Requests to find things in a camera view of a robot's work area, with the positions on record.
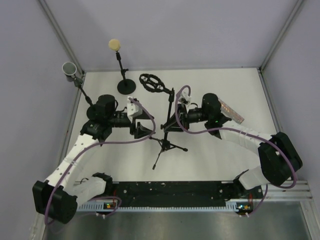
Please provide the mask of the glitter rhinestone microphone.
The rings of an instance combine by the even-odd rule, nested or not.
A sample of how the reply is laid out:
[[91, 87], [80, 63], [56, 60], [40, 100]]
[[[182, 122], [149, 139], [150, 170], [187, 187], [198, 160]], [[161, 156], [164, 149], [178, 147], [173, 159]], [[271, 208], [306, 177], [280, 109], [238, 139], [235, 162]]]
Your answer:
[[233, 110], [229, 105], [227, 105], [224, 101], [218, 98], [218, 101], [221, 104], [221, 112], [225, 114], [227, 117], [231, 118], [237, 124], [242, 124], [245, 120], [241, 115], [239, 115], [235, 110]]

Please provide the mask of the black tripod shock-mount stand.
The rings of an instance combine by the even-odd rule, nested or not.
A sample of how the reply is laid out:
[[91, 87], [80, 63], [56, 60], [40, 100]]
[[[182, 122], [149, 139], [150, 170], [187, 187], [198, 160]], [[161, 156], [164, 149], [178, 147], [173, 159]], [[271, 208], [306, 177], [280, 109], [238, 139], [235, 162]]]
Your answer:
[[162, 139], [158, 139], [155, 137], [149, 138], [150, 140], [157, 141], [161, 147], [160, 152], [158, 153], [157, 159], [155, 160], [155, 163], [153, 164], [153, 167], [152, 167], [152, 169], [155, 170], [157, 163], [158, 163], [158, 160], [160, 158], [160, 155], [162, 153], [169, 151], [169, 150], [173, 150], [173, 149], [180, 149], [184, 152], [188, 152], [188, 149], [185, 147], [181, 147], [176, 144], [173, 144], [168, 140], [169, 131], [167, 130], [167, 128], [170, 128], [170, 127], [176, 125], [176, 123], [173, 120], [173, 116], [171, 115], [173, 102], [175, 100], [174, 88], [172, 88], [172, 89], [167, 88], [165, 86], [165, 84], [163, 83], [163, 81], [161, 81], [161, 79], [159, 77], [157, 77], [154, 74], [150, 74], [150, 73], [142, 73], [139, 76], [139, 82], [142, 84], [144, 89], [150, 93], [166, 93], [166, 94], [168, 94], [169, 104], [168, 104], [166, 122], [164, 124], [160, 125], [160, 129], [163, 130], [164, 136]]

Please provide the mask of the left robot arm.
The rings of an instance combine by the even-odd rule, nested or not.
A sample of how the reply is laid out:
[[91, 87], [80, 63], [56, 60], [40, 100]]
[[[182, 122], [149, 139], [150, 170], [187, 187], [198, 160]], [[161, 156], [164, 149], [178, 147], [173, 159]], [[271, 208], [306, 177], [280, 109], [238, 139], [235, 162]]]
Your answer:
[[101, 172], [94, 173], [79, 185], [75, 182], [98, 147], [109, 144], [107, 138], [114, 128], [129, 128], [134, 137], [133, 144], [145, 141], [155, 133], [155, 128], [144, 128], [139, 122], [155, 120], [136, 98], [127, 98], [124, 111], [118, 111], [117, 107], [113, 95], [99, 96], [97, 102], [87, 109], [88, 121], [82, 126], [71, 150], [52, 174], [33, 185], [35, 209], [44, 216], [45, 225], [54, 221], [67, 224], [79, 206], [97, 196], [106, 199], [113, 194], [112, 177]]

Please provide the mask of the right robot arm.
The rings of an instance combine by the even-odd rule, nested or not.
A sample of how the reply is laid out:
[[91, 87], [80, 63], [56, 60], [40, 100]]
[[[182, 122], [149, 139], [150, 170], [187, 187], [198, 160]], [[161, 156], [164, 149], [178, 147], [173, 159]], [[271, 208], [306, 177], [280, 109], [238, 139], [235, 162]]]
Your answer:
[[295, 180], [303, 162], [290, 138], [283, 132], [266, 134], [250, 130], [222, 113], [221, 102], [214, 93], [202, 97], [200, 107], [190, 108], [191, 98], [182, 94], [174, 114], [161, 125], [167, 132], [186, 132], [193, 123], [203, 122], [206, 131], [220, 139], [237, 144], [259, 157], [259, 165], [240, 173], [234, 179], [233, 192], [245, 198], [253, 188], [272, 184], [282, 187], [289, 178]]

